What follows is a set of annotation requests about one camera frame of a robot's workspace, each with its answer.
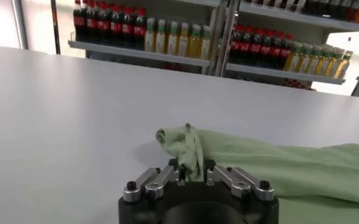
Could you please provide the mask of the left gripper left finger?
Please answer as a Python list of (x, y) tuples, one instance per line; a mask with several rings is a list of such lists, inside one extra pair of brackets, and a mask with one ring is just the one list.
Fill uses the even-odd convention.
[(137, 179), (128, 181), (123, 189), (125, 203), (140, 203), (147, 201), (155, 203), (164, 196), (168, 200), (186, 199), (185, 187), (186, 168), (180, 165), (178, 159), (171, 159), (164, 168), (151, 167)]

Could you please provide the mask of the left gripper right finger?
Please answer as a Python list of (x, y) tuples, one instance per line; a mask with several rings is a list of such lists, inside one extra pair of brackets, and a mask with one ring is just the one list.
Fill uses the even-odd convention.
[(213, 159), (205, 159), (204, 170), (207, 184), (222, 182), (237, 198), (243, 198), (250, 194), (260, 201), (273, 201), (275, 198), (274, 188), (269, 181), (255, 178), (242, 168), (223, 167), (217, 165)]

